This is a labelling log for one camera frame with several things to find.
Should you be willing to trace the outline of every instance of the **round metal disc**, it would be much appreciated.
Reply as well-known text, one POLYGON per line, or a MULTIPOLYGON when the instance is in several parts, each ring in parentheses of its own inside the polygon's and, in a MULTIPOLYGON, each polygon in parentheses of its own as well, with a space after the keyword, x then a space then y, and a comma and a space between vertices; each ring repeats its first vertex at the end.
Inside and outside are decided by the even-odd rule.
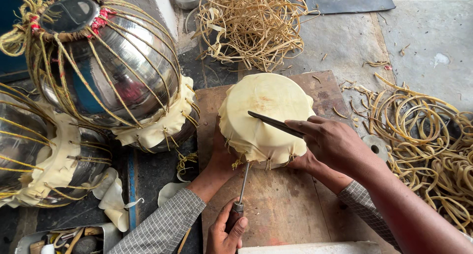
POLYGON ((51 34, 78 32, 90 25, 99 11, 93 0, 59 0, 46 8, 39 24, 51 34))

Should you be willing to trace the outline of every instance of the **wooden cutting board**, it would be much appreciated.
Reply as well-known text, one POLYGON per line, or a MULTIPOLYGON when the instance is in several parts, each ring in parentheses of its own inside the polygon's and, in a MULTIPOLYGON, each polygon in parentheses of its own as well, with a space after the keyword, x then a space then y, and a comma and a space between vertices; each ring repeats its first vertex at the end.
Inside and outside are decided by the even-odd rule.
MULTIPOLYGON (((303 73, 289 78, 314 98, 316 115, 353 126, 350 119, 341 118, 333 111, 335 107, 339 113, 350 115, 332 71, 303 73)), ((215 117, 230 87, 196 91, 201 109, 197 128, 201 171, 210 160, 215 117)), ((305 172, 287 167, 271 171, 253 169, 249 171, 247 180, 243 197, 245 216, 248 218, 243 236, 246 247, 370 240, 378 242, 383 253, 396 253, 331 191, 305 172)), ((231 178, 202 212, 204 252, 209 226, 214 223, 221 208, 230 199, 239 196, 242 181, 242 175, 231 178)))

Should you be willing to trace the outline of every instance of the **awl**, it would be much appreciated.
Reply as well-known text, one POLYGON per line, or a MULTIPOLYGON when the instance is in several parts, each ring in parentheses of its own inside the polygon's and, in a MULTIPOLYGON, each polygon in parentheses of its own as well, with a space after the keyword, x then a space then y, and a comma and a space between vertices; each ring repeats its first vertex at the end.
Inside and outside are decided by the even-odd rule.
POLYGON ((245 177, 243 178, 243 186, 241 187, 240 200, 233 203, 233 207, 230 210, 230 215, 225 227, 225 233, 230 233, 232 228, 235 226, 235 223, 243 217, 243 206, 244 203, 241 202, 243 198, 243 191, 245 190, 246 177, 248 176, 248 169, 250 169, 250 162, 246 163, 245 177))

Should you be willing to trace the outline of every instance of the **drum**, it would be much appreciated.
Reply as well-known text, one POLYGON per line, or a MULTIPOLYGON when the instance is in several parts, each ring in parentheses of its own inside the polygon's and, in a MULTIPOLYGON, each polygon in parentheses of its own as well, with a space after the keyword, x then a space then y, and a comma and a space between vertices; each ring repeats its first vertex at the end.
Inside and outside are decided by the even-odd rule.
POLYGON ((64 206, 98 186, 111 165, 103 132, 0 85, 0 207, 64 206))
POLYGON ((150 15, 122 0, 24 1, 23 24, 0 37, 1 49, 25 53, 33 82, 53 106, 91 127, 121 132, 175 116, 167 125, 181 123, 182 132, 168 129, 155 145, 127 143, 145 151, 192 136, 198 107, 193 92, 184 96, 192 81, 183 80, 171 36, 150 15), (172 107, 178 98, 188 107, 172 107))
POLYGON ((248 111, 282 122, 307 120, 315 115, 313 103, 294 81, 273 73, 248 75, 230 87, 219 109, 219 127, 228 146, 238 153, 233 166, 247 161, 252 167, 271 170, 304 155, 303 139, 249 116, 248 111))

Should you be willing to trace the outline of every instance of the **metal rod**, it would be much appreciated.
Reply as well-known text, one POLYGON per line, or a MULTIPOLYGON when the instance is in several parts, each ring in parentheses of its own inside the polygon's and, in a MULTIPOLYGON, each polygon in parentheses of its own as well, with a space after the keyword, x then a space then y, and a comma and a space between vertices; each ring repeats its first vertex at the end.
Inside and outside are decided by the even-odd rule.
POLYGON ((238 201, 241 204, 243 198, 243 190, 245 190, 246 177, 248 176, 248 170, 250 169, 250 162, 246 163, 245 178, 243 178, 243 186, 241 187, 240 200, 238 201))

